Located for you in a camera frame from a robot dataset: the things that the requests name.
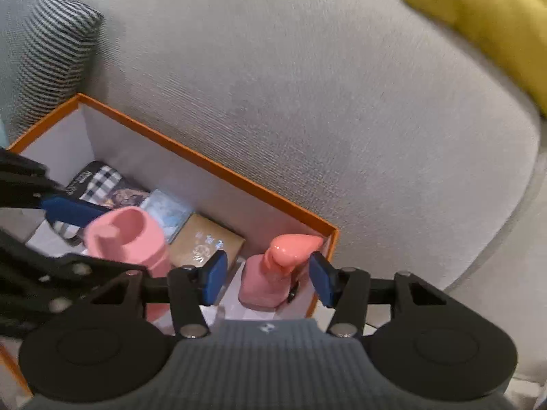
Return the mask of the brown gift box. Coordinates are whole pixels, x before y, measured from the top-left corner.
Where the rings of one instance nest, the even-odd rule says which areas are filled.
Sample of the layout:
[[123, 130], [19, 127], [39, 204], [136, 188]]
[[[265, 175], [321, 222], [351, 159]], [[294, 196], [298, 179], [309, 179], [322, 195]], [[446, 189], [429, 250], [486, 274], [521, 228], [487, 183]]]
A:
[[170, 244], [171, 264], [205, 265], [217, 251], [227, 256], [227, 269], [237, 260], [245, 239], [216, 222], [193, 213]]

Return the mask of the beige grey sofa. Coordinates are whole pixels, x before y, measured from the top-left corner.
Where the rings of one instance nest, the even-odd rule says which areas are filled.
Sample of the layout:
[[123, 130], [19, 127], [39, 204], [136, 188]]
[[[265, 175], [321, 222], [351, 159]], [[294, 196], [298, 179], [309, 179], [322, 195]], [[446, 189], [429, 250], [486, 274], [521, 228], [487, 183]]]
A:
[[339, 228], [339, 265], [409, 270], [546, 379], [546, 124], [401, 0], [82, 0], [85, 93]]

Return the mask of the blue card box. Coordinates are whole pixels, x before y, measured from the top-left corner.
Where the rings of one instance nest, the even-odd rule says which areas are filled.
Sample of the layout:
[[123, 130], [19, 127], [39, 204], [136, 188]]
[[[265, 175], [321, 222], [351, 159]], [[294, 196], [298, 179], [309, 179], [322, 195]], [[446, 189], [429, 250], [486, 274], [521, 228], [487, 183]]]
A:
[[165, 239], [171, 243], [193, 213], [191, 207], [156, 189], [140, 205], [162, 228]]

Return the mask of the grey checked cushion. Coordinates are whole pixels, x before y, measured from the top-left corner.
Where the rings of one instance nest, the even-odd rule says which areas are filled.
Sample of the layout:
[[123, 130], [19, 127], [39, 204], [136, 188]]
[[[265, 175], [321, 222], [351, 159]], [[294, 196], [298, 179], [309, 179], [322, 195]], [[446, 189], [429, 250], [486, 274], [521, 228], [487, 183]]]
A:
[[78, 92], [102, 22], [81, 0], [1, 0], [1, 124], [9, 143]]

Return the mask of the yellow cushion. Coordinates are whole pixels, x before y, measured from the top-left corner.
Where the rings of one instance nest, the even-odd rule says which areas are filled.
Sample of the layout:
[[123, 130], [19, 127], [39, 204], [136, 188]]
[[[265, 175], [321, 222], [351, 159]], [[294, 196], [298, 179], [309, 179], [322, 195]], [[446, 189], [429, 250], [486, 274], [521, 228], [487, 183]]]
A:
[[403, 0], [478, 47], [546, 113], [546, 0]]

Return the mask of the anime art card box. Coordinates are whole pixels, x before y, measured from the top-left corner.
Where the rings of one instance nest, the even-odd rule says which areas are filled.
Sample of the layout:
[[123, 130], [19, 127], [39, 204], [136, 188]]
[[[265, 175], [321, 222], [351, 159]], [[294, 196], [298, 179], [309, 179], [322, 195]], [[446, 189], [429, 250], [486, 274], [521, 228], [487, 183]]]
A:
[[148, 196], [149, 191], [134, 180], [122, 179], [107, 194], [101, 205], [109, 209], [140, 206]]

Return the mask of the plaid black white box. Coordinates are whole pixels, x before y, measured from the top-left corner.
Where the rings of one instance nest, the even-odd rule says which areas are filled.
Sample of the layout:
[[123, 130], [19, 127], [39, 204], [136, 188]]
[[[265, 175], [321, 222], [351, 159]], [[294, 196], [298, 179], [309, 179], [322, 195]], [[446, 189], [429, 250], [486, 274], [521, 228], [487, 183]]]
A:
[[[123, 181], [119, 171], [101, 161], [86, 165], [65, 189], [69, 198], [102, 205], [114, 188]], [[52, 231], [70, 246], [82, 242], [81, 228], [61, 221], [45, 219]]]

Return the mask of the pink pump bottle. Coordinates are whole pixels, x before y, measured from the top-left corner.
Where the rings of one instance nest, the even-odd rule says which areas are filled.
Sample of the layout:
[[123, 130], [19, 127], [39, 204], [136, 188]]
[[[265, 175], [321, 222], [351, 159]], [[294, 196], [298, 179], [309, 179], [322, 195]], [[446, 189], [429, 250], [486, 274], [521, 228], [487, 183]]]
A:
[[264, 254], [246, 260], [238, 300], [250, 309], [275, 310], [298, 285], [310, 255], [322, 247], [320, 236], [283, 234], [275, 237]]

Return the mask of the orange white storage box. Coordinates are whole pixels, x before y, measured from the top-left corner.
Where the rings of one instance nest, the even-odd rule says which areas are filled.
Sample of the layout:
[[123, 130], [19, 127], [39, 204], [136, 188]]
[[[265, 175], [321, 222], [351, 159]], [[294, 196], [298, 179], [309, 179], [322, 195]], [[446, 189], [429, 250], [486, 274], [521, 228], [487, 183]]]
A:
[[[258, 184], [97, 101], [80, 95], [14, 144], [14, 150], [69, 182], [85, 164], [101, 160], [149, 189], [158, 189], [243, 236], [241, 256], [266, 249], [286, 233], [319, 235], [332, 256], [335, 226]], [[313, 408], [325, 336], [312, 320], [316, 299], [304, 282], [296, 299], [273, 314], [252, 312], [237, 300], [238, 282], [225, 290], [226, 311], [219, 363], [188, 367], [192, 348], [174, 351], [159, 377], [129, 394], [103, 402], [105, 409], [179, 409], [219, 404], [232, 408]]]

